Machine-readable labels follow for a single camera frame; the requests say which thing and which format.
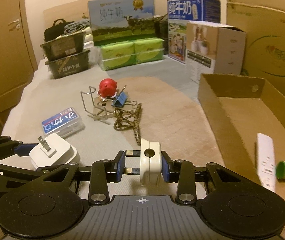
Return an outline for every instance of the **wooden door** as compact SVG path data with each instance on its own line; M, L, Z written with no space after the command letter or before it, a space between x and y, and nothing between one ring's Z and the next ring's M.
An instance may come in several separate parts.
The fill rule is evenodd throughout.
M0 0L0 112L19 103L33 72L19 0Z

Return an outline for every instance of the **tissue package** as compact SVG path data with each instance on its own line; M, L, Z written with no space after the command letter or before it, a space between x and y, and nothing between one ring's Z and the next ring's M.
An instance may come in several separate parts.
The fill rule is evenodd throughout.
M136 64L161 60L164 55L163 40L149 38L135 40Z
M110 70L136 64L133 41L124 41L103 45L101 48L102 70Z

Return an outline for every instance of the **dark storage bin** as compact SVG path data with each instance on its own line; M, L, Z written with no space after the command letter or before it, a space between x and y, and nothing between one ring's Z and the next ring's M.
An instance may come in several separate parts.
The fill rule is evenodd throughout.
M163 39L163 47L164 47L164 55L168 55L169 51L168 39Z
M69 76L88 69L89 61L88 54L90 49L85 49L81 53L60 58L54 61L47 61L54 78Z
M155 34L157 38L168 38L168 14L155 18Z
M41 44L48 60L53 61L72 54L80 53L84 49L85 32L64 36Z

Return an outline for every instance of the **white plug adapter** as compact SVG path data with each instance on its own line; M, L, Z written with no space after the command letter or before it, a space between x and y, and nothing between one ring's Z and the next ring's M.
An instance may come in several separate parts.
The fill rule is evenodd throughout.
M37 169L51 165L79 162L80 156L76 148L59 135L52 133L43 139L29 153L32 165Z

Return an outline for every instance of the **red pig figurine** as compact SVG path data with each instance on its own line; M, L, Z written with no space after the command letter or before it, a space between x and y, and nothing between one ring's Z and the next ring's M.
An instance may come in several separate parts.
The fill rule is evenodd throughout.
M117 82L111 78L103 79L99 84L98 95L105 99L107 97L115 98L117 96Z

